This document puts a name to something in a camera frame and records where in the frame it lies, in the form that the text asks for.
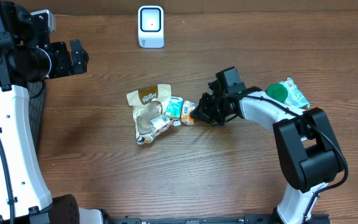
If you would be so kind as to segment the beige brown pastry bag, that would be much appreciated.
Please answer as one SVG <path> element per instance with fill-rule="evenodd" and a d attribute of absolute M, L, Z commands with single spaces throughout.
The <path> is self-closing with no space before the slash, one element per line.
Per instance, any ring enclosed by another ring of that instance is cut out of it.
<path fill-rule="evenodd" d="M 135 122 L 136 138 L 145 131 L 150 132 L 150 126 L 139 126 L 140 117 L 151 109 L 158 115 L 164 115 L 172 96 L 171 85 L 158 84 L 140 88 L 126 95 L 129 106 L 133 107 L 133 119 Z"/>

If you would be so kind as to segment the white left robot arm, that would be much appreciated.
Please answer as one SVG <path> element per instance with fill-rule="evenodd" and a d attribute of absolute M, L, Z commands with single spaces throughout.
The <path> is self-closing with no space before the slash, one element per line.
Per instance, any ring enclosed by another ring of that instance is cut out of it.
<path fill-rule="evenodd" d="M 87 71 L 79 40 L 51 42 L 55 17 L 0 1 L 0 223 L 97 223 L 99 209 L 74 196 L 52 197 L 42 177 L 30 129 L 28 85 Z"/>

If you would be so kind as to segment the mint green wipes packet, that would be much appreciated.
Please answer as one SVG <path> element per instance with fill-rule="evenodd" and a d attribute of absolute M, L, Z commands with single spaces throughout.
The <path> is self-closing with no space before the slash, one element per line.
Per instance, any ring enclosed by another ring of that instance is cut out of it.
<path fill-rule="evenodd" d="M 280 82 L 280 84 L 287 90 L 287 98 L 284 101 L 286 105 L 295 108 L 310 108 L 309 101 L 298 89 L 292 78 L 287 78 L 287 80 Z"/>

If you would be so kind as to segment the small teal tissue pack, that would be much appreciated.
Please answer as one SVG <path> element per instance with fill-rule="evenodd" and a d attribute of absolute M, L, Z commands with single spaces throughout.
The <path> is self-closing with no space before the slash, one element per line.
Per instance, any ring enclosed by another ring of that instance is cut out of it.
<path fill-rule="evenodd" d="M 180 119 L 182 106 L 183 98 L 171 96 L 165 115 L 173 119 Z"/>

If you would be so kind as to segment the clear red snack bag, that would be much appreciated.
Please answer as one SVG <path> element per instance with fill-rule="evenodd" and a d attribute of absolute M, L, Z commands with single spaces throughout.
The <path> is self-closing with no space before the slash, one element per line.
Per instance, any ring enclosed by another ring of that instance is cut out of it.
<path fill-rule="evenodd" d="M 153 119 L 139 118 L 137 120 L 137 131 L 139 133 L 137 143 L 140 145 L 151 143 L 158 135 L 180 125 L 181 122 L 179 120 L 165 115 L 159 115 Z"/>

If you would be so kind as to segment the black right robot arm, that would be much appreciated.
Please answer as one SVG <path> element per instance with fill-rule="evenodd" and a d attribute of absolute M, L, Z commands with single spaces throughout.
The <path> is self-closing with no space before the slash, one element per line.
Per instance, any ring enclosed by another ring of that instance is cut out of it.
<path fill-rule="evenodd" d="M 245 223 L 330 223 L 328 215 L 312 213 L 319 196 L 339 187 L 349 168 L 326 113 L 320 108 L 291 108 L 246 84 L 229 67 L 209 83 L 190 116 L 213 126 L 236 117 L 271 131 L 283 176 L 288 182 L 282 201 L 270 215 L 246 215 Z"/>

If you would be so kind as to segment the small orange box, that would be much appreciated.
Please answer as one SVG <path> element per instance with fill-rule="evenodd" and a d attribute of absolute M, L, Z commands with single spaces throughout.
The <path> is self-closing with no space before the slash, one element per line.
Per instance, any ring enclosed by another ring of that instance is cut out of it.
<path fill-rule="evenodd" d="M 191 112 L 196 108 L 193 102 L 185 100 L 181 109 L 181 122 L 185 125 L 192 126 L 195 124 L 194 119 L 190 116 Z"/>

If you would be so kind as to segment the green lidded jar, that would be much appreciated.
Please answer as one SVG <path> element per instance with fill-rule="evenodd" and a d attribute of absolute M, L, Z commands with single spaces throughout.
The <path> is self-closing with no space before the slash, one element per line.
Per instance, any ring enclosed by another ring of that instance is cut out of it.
<path fill-rule="evenodd" d="M 281 103 L 284 103 L 288 97 L 288 90 L 279 83 L 271 84 L 265 92 L 269 97 Z"/>

